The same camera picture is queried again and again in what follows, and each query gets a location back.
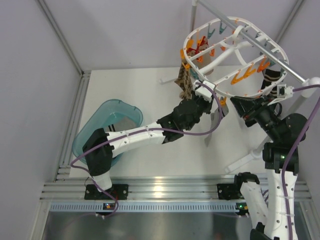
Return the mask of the grey striped sock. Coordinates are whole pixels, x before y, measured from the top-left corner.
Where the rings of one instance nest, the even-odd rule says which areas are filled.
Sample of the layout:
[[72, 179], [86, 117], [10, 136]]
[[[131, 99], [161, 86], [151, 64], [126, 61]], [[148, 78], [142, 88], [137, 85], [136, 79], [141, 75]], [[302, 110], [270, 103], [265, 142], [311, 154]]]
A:
[[[224, 118], [229, 113], [229, 108], [228, 108], [226, 102], [222, 102], [221, 101], [220, 104], [221, 104], [221, 109], [222, 109], [222, 118]], [[219, 108], [217, 108], [214, 112], [212, 112], [210, 114], [210, 120], [211, 120], [210, 128], [211, 129], [217, 126], [218, 120], [219, 120], [219, 116], [220, 116]], [[213, 133], [210, 133], [205, 137], [204, 144], [205, 144], [206, 147], [209, 146], [209, 144], [211, 142], [211, 139], [212, 139], [212, 135], [213, 135]]]

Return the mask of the orange clothes peg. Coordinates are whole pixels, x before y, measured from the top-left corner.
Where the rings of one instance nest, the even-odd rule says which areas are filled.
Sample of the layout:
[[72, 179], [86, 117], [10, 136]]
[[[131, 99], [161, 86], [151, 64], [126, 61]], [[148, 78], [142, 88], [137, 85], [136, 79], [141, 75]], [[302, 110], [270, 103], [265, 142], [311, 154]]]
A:
[[226, 97], [221, 97], [220, 98], [220, 104], [222, 105], [222, 106], [225, 106], [226, 105], [226, 101], [227, 101], [227, 98]]

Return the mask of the white oval clip hanger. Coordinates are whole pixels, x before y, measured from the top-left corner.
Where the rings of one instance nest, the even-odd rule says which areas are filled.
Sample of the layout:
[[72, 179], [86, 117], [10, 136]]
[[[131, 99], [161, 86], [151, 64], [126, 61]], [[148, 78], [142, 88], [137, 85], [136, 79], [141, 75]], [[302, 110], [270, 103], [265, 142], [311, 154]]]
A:
[[[245, 43], [246, 40], [239, 34], [239, 30], [246, 27], [250, 21], [240, 18], [231, 17], [231, 23], [236, 23], [240, 29], [232, 29], [224, 22], [215, 20], [213, 23], [196, 27], [198, 30], [190, 33], [185, 38], [182, 48], [180, 49], [180, 58], [183, 66], [190, 73], [193, 80], [209, 81], [216, 85], [215, 92], [221, 96], [231, 98], [234, 96], [244, 98], [258, 98], [265, 95], [273, 87], [266, 87], [261, 90], [264, 79], [263, 70], [271, 69], [275, 71], [284, 70], [279, 65], [273, 65], [266, 56], [263, 56], [260, 50], [251, 44]], [[261, 30], [253, 24], [246, 28], [245, 33], [257, 37], [257, 31]], [[208, 48], [199, 51], [200, 45], [208, 44]], [[188, 49], [194, 49], [198, 54], [190, 57], [187, 54]], [[246, 66], [243, 66], [233, 50], [240, 52]], [[193, 60], [198, 59], [205, 53], [211, 56], [211, 63], [203, 68], [198, 68]]]

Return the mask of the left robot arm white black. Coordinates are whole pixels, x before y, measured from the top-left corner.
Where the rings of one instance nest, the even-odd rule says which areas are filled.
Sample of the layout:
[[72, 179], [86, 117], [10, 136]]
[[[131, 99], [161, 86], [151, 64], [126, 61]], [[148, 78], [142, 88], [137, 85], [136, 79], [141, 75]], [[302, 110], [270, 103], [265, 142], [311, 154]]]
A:
[[182, 100], [170, 114], [146, 126], [116, 132], [96, 129], [82, 150], [97, 195], [107, 199], [113, 194], [110, 172], [114, 158], [140, 147], [164, 145], [185, 135], [196, 136], [191, 129], [200, 122], [203, 114], [210, 114], [213, 102], [218, 101], [215, 95], [210, 99], [193, 95], [190, 99]]

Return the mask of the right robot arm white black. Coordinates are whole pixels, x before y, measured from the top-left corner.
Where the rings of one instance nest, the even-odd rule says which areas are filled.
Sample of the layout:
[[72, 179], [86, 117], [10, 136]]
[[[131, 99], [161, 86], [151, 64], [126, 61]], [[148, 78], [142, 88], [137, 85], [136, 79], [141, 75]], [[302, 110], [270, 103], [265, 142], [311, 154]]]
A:
[[274, 97], [234, 96], [231, 99], [247, 127], [258, 124], [271, 138], [263, 145], [262, 160], [268, 180], [268, 199], [258, 177], [250, 172], [234, 177], [233, 192], [244, 198], [252, 222], [251, 240], [296, 240], [295, 186], [299, 173], [298, 145], [306, 138], [307, 118], [291, 113], [283, 119], [271, 105]]

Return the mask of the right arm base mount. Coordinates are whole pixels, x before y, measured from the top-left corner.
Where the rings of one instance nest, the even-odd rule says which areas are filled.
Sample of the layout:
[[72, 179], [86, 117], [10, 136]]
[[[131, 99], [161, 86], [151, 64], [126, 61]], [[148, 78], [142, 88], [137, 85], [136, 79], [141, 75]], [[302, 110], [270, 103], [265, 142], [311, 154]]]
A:
[[217, 194], [219, 200], [240, 200], [244, 197], [240, 192], [240, 188], [234, 183], [217, 184]]

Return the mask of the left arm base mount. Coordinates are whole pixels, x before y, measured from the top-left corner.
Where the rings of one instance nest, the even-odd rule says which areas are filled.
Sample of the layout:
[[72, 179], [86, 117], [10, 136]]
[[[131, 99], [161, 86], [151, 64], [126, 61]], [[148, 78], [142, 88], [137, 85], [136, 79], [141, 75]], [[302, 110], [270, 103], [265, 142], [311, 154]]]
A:
[[[128, 184], [113, 184], [106, 192], [116, 200], [127, 200], [129, 193]], [[111, 197], [100, 192], [94, 184], [88, 184], [84, 193], [85, 200], [112, 200]]]

